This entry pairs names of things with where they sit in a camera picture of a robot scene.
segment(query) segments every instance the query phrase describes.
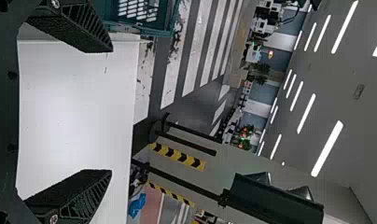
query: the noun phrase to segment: ceiling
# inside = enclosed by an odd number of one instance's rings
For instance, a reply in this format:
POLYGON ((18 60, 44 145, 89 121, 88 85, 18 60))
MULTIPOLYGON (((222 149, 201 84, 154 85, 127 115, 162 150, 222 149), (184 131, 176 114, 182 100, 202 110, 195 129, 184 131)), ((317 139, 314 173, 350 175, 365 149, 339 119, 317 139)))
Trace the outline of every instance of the ceiling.
POLYGON ((311 172, 337 120, 344 127, 328 155, 318 178, 353 189, 373 223, 377 223, 377 0, 359 0, 342 42, 331 54, 353 0, 324 0, 321 8, 308 14, 289 69, 297 74, 292 92, 278 93, 279 106, 274 123, 267 125, 262 156, 270 157, 282 135, 275 161, 311 172), (328 29, 317 52, 314 46, 326 17, 328 29), (314 22, 317 27, 308 51, 304 52, 314 22), (303 88, 293 112, 289 108, 300 82, 303 88), (357 85, 365 85, 359 100, 353 98, 357 85), (297 134, 301 116, 315 93, 314 106, 303 129, 297 134))

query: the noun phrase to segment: blue object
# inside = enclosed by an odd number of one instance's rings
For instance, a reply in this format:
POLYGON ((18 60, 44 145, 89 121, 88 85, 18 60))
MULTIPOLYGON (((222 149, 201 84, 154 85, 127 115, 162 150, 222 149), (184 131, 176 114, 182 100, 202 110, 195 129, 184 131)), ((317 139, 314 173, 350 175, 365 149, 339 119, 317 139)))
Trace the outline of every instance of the blue object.
POLYGON ((128 215, 130 217, 135 218, 139 211, 145 206, 146 204, 146 195, 145 193, 141 193, 139 198, 133 201, 130 205, 130 209, 128 209, 128 215))

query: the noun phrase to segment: bolt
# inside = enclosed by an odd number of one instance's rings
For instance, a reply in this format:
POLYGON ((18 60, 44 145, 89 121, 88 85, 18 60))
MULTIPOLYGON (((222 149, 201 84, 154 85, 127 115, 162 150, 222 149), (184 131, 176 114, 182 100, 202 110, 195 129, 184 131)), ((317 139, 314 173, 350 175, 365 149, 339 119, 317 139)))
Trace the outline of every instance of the bolt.
POLYGON ((15 80, 18 77, 18 74, 16 72, 8 71, 7 76, 10 80, 15 80))
POLYGON ((49 219, 49 224, 57 224, 58 222, 58 215, 54 215, 49 219))
POLYGON ((60 1, 58 0, 51 0, 51 3, 52 3, 52 6, 55 7, 55 8, 60 8, 60 1))
POLYGON ((9 144, 7 146, 7 152, 15 152, 18 150, 18 146, 15 144, 9 144))

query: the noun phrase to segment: yellow and black hazard stripe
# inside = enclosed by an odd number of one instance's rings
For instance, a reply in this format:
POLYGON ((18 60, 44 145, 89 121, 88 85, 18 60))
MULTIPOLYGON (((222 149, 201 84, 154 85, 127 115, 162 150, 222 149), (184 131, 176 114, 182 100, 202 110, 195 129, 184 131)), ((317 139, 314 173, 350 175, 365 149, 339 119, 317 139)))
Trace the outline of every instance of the yellow and black hazard stripe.
POLYGON ((167 157, 173 161, 178 161, 180 163, 183 163, 198 171, 203 171, 203 169, 205 169, 206 161, 201 161, 197 158, 191 157, 179 150, 176 150, 167 146, 163 146, 158 143, 151 144, 150 148, 151 150, 161 154, 164 157, 167 157))
POLYGON ((185 203, 185 204, 187 204, 187 205, 189 205, 189 206, 191 206, 191 207, 195 207, 195 203, 192 202, 192 201, 190 201, 190 200, 188 200, 188 199, 186 199, 185 197, 180 196, 180 195, 177 195, 177 194, 175 194, 175 193, 172 193, 170 190, 165 189, 165 188, 163 188, 163 187, 160 187, 160 186, 158 186, 158 185, 156 185, 156 184, 154 184, 154 183, 151 183, 150 181, 148 181, 147 183, 148 183, 148 185, 149 185, 151 188, 153 188, 153 189, 155 189, 155 190, 157 190, 157 191, 160 191, 160 192, 162 192, 162 193, 168 195, 169 197, 172 197, 172 198, 174 198, 175 200, 180 201, 181 203, 185 203))

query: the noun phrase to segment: potted plant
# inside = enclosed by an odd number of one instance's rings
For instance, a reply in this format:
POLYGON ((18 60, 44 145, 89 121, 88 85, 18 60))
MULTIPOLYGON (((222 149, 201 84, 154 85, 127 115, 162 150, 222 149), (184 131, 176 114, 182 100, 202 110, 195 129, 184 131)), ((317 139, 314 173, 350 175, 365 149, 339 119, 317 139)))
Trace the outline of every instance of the potted plant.
POLYGON ((271 67, 267 63, 251 63, 248 67, 247 80, 256 81, 260 86, 264 85, 268 80, 271 67))

